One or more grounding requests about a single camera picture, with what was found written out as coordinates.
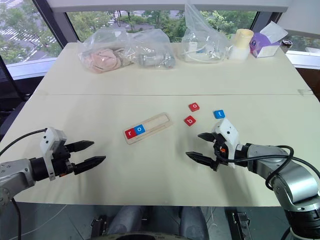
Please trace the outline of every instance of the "white table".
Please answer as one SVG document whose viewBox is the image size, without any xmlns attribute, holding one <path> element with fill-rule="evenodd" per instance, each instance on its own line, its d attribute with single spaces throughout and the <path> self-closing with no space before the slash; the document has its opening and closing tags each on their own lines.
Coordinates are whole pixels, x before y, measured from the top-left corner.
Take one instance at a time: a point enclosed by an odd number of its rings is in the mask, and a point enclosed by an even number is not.
<svg viewBox="0 0 320 240">
<path fill-rule="evenodd" d="M 191 113 L 188 104 L 200 110 Z M 217 122 L 212 110 L 223 109 L 242 143 L 289 145 L 295 156 L 320 169 L 320 104 L 313 95 L 120 96 L 34 95 L 1 142 L 0 149 L 24 133 L 54 126 L 68 143 L 92 140 L 90 148 L 73 153 L 72 162 L 106 155 L 99 166 L 69 174 L 17 195 L 32 203 L 176 206 L 278 206 L 264 180 L 237 166 L 218 172 L 192 161 L 188 151 L 212 156 L 212 144 L 197 137 Z M 173 125 L 128 145 L 123 130 L 167 112 Z M 188 127 L 188 115 L 197 122 Z M 42 134 L 18 142 L 1 161 L 39 157 Z"/>
<path fill-rule="evenodd" d="M 69 43 L 34 94 L 54 95 L 290 95 L 312 94 L 286 55 L 245 62 L 192 64 L 176 60 L 173 69 L 145 69 L 133 64 L 103 74 L 86 70 L 78 43 Z"/>
</svg>

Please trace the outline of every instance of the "purple tissue box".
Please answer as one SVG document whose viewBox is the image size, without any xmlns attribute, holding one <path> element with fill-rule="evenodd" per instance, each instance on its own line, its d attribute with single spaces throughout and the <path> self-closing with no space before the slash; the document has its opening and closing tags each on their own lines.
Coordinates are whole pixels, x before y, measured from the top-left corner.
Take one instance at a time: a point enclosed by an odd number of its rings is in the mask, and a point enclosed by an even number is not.
<svg viewBox="0 0 320 240">
<path fill-rule="evenodd" d="M 269 39 L 259 32 L 255 32 L 250 41 L 250 51 L 256 58 L 272 57 L 279 46 L 280 42 L 270 43 Z"/>
</svg>

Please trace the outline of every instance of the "window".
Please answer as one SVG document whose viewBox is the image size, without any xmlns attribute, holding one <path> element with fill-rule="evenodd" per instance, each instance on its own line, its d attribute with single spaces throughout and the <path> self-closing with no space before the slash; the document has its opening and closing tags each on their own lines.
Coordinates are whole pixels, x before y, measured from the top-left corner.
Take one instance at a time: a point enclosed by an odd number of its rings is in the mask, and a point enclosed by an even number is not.
<svg viewBox="0 0 320 240">
<path fill-rule="evenodd" d="M 209 24 L 228 37 L 239 28 L 249 29 L 256 11 L 201 11 Z M 125 28 L 129 33 L 159 28 L 171 42 L 180 42 L 187 29 L 183 11 L 82 11 L 69 12 L 68 17 L 81 41 L 99 28 Z"/>
<path fill-rule="evenodd" d="M 0 0 L 0 55 L 7 65 L 54 58 L 61 50 L 32 0 Z"/>
<path fill-rule="evenodd" d="M 318 38 L 288 35 L 285 39 L 289 39 L 292 42 L 291 51 L 310 52 L 320 55 L 320 39 Z"/>
</svg>

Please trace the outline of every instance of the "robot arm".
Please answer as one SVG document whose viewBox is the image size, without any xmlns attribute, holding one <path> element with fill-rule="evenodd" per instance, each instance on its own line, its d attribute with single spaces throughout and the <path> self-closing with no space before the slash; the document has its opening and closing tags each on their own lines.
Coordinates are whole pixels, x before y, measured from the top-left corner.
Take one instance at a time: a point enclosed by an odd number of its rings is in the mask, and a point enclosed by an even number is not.
<svg viewBox="0 0 320 240">
<path fill-rule="evenodd" d="M 33 187 L 37 181 L 67 174 L 83 173 L 102 163 L 106 156 L 94 156 L 79 164 L 70 163 L 70 153 L 82 151 L 93 145 L 93 141 L 78 141 L 65 145 L 63 131 L 47 128 L 40 143 L 43 157 L 20 159 L 0 163 L 0 214 L 18 193 Z"/>
<path fill-rule="evenodd" d="M 202 133 L 198 136 L 213 142 L 216 160 L 198 152 L 186 154 L 214 171 L 218 170 L 220 164 L 235 164 L 267 179 L 288 158 L 288 153 L 278 146 L 240 144 L 238 131 L 226 118 L 215 125 L 212 133 Z M 302 165 L 290 161 L 270 179 L 269 183 L 285 211 L 291 232 L 297 238 L 319 239 L 320 196 L 317 181 L 310 172 Z"/>
</svg>

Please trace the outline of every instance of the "clear plastic bag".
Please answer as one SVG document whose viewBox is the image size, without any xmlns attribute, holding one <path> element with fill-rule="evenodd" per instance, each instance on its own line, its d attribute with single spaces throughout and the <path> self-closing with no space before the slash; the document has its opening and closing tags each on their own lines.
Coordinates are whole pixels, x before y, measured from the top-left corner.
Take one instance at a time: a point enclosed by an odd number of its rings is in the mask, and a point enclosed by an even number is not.
<svg viewBox="0 0 320 240">
<path fill-rule="evenodd" d="M 79 59 L 95 73 L 112 71 L 131 64 L 124 56 L 129 44 L 125 29 L 101 28 L 79 46 Z"/>
<path fill-rule="evenodd" d="M 169 37 L 160 29 L 132 33 L 125 56 L 141 67 L 162 66 L 171 69 L 176 64 Z"/>
<path fill-rule="evenodd" d="M 187 30 L 181 40 L 179 58 L 192 63 L 218 63 L 228 57 L 229 40 L 213 29 L 193 4 L 185 4 L 184 16 Z"/>
</svg>

